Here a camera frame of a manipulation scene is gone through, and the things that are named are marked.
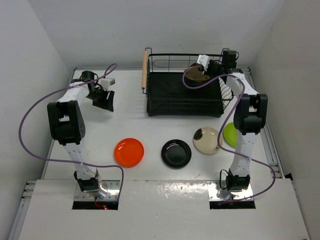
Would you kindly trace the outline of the brown yellow patterned plate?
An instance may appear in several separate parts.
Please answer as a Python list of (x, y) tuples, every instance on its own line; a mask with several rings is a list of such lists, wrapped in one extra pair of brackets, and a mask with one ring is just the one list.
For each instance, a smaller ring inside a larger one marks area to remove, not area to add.
[(203, 71), (203, 66), (201, 64), (198, 64), (197, 62), (194, 62), (193, 64), (191, 64), (189, 66), (189, 68), (192, 70), (192, 71), (198, 71), (198, 72), (201, 72)]

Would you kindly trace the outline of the beige floral plate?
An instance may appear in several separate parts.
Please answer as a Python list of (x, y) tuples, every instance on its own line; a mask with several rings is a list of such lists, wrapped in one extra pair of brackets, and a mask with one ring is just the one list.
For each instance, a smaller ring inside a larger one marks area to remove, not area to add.
[(198, 68), (192, 68), (188, 70), (185, 74), (185, 77), (197, 83), (203, 83), (211, 79), (210, 76), (203, 74), (203, 71), (199, 70)]

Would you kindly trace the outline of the orange plate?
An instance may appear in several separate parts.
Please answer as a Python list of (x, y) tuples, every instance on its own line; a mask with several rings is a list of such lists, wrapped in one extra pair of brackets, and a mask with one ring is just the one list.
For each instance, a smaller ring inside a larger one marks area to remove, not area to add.
[(143, 144), (136, 138), (122, 139), (114, 148), (114, 159), (117, 164), (125, 168), (138, 165), (145, 154)]

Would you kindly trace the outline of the lime green plate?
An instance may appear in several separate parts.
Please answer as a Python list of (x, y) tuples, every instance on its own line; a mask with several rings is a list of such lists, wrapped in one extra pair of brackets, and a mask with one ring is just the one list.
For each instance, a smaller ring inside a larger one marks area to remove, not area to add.
[(223, 137), (227, 144), (233, 148), (237, 145), (237, 130), (233, 122), (228, 123), (223, 129)]

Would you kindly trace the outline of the cream plate with black patch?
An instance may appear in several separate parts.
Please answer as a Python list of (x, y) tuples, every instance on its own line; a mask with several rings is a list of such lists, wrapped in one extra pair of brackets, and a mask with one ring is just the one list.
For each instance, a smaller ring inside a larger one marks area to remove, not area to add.
[(214, 155), (220, 151), (219, 132), (212, 127), (201, 127), (193, 135), (195, 148), (204, 155)]

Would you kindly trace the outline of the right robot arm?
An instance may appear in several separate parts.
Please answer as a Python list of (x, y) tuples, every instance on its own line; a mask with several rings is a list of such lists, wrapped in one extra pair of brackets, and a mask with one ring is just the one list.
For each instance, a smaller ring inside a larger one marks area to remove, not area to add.
[(236, 147), (225, 181), (219, 181), (218, 189), (224, 192), (242, 192), (248, 189), (252, 152), (257, 136), (265, 127), (268, 97), (258, 93), (237, 69), (238, 52), (228, 48), (221, 51), (220, 62), (208, 59), (203, 64), (204, 73), (211, 81), (223, 80), (236, 97), (236, 103), (228, 114), (233, 117), (236, 130)]

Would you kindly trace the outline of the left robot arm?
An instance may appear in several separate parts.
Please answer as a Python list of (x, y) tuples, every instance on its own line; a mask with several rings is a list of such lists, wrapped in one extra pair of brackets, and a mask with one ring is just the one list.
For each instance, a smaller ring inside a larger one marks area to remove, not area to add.
[(115, 79), (96, 80), (96, 76), (92, 71), (83, 71), (79, 78), (72, 79), (64, 95), (47, 104), (47, 114), (51, 136), (64, 147), (73, 162), (73, 175), (80, 190), (101, 200), (107, 197), (108, 190), (103, 187), (98, 169), (85, 165), (89, 154), (85, 148), (86, 126), (80, 104), (87, 98), (93, 106), (113, 112), (115, 92), (110, 87)]

